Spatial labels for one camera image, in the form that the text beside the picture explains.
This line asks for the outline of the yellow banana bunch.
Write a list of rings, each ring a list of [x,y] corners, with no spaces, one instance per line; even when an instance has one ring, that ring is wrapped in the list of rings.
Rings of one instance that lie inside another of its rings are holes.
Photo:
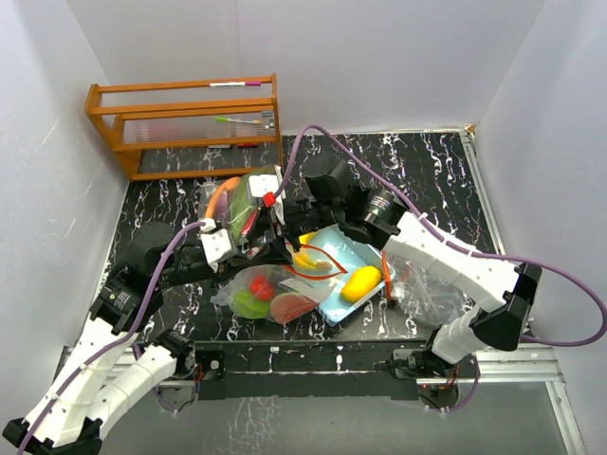
[[[301,235],[299,237],[300,249],[297,252],[292,252],[295,268],[306,274],[328,274],[333,268],[330,259],[323,250],[304,247],[304,245],[310,245],[317,234],[318,232],[310,232]]]

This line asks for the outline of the clear bag orange zipper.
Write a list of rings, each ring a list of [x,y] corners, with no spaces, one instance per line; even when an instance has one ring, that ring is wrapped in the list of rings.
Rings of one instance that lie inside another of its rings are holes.
[[[473,306],[472,300],[461,290],[421,265],[387,252],[381,253],[381,263],[389,275],[385,291],[387,300],[423,325],[437,328],[453,322]]]
[[[332,292],[332,287],[329,285],[329,278],[327,276],[306,275],[298,271],[294,264],[256,265],[238,272],[236,276],[211,297],[211,303],[216,306],[227,307],[231,310],[230,305],[232,304],[233,296],[240,290],[249,291],[251,281],[257,276],[265,276],[273,284],[275,289],[274,298],[283,293],[298,292],[315,300],[319,306]],[[265,318],[259,319],[275,322],[269,313]]]

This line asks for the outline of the white dotted zip bag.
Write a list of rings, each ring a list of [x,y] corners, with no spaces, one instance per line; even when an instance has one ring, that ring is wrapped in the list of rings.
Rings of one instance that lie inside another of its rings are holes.
[[[242,176],[205,181],[197,208],[198,219],[212,218],[231,232],[236,244],[245,243],[257,210],[248,199],[248,179],[260,174],[276,175],[280,169],[277,165],[268,165]]]

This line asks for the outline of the watermelon slice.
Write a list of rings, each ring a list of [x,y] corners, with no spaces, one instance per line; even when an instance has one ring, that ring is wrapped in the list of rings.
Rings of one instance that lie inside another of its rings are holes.
[[[271,301],[269,314],[275,322],[287,324],[307,314],[317,306],[318,303],[308,296],[298,292],[289,292],[278,295]]]

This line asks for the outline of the yellow mango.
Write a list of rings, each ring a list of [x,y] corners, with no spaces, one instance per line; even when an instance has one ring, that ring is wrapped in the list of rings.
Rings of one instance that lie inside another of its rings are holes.
[[[373,290],[383,279],[381,271],[371,265],[358,268],[340,291],[340,298],[356,303]]]

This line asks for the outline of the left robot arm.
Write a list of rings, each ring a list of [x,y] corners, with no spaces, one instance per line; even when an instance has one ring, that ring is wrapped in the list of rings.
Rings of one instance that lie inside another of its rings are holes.
[[[222,276],[237,249],[231,233],[211,218],[179,232],[152,223],[139,230],[89,309],[83,331],[40,402],[13,419],[4,438],[20,454],[97,454],[117,421],[163,380],[195,367],[193,344],[167,330],[117,378],[108,375],[136,348],[162,291]]]

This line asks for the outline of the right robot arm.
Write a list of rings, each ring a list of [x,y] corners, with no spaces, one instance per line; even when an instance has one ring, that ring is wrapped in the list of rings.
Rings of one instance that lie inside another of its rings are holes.
[[[315,164],[305,182],[311,195],[289,202],[279,173],[249,177],[248,200],[261,213],[251,230],[297,242],[299,236],[338,227],[353,241],[416,263],[470,297],[473,308],[435,329],[424,348],[402,361],[410,372],[447,374],[486,347],[517,349],[542,275],[536,265],[483,259],[444,231],[432,234],[394,192],[362,187],[347,164]]]

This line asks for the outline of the light blue plastic basket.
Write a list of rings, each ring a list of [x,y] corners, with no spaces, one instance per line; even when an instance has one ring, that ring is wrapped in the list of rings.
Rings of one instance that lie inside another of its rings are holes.
[[[295,268],[306,275],[329,278],[332,292],[318,311],[331,326],[347,319],[380,291],[384,274],[392,272],[382,264],[378,251],[350,240],[335,227],[305,234],[300,243]]]

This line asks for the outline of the green pen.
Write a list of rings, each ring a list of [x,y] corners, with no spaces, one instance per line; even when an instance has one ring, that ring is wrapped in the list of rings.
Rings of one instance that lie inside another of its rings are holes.
[[[260,125],[262,121],[259,119],[245,119],[245,118],[229,118],[229,117],[214,117],[216,122],[225,122],[225,123],[240,123],[240,124],[251,124],[251,125]]]

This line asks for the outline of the wooden shelf rack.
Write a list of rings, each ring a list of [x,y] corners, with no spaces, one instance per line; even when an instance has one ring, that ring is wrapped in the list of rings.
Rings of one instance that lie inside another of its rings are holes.
[[[210,82],[260,81],[258,87],[209,88]],[[285,160],[274,74],[185,82],[92,84],[84,112],[131,181],[243,175],[248,166],[145,173],[153,150],[224,148],[272,143]],[[259,119],[260,125],[216,122],[214,117]]]

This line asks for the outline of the pink white pen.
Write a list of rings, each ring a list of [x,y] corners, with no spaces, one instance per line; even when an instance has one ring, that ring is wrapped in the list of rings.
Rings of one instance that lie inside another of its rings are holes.
[[[230,81],[230,82],[210,82],[209,88],[220,88],[220,87],[258,87],[263,83],[260,81]]]

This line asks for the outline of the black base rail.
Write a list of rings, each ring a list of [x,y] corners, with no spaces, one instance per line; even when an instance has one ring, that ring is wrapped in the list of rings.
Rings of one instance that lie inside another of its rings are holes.
[[[165,383],[193,386],[199,400],[245,397],[389,397],[455,403],[456,384],[472,379],[468,358],[442,373],[413,373],[407,357],[423,350],[404,340],[196,341],[202,377]],[[447,391],[442,400],[438,391]]]

